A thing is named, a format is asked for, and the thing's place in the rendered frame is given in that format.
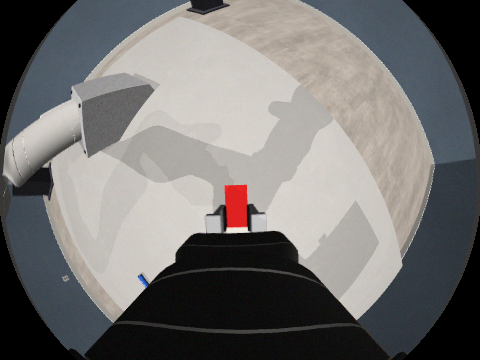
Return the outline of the blue battery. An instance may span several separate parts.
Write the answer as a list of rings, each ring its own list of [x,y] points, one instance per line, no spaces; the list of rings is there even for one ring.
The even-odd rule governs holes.
[[[149,283],[146,281],[146,279],[144,278],[144,276],[142,274],[140,274],[138,276],[138,278],[142,282],[142,284],[145,286],[145,288],[149,285]]]

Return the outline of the red and white eraser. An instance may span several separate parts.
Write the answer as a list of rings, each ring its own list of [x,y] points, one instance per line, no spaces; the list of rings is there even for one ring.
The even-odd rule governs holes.
[[[227,233],[247,233],[247,185],[225,185]]]

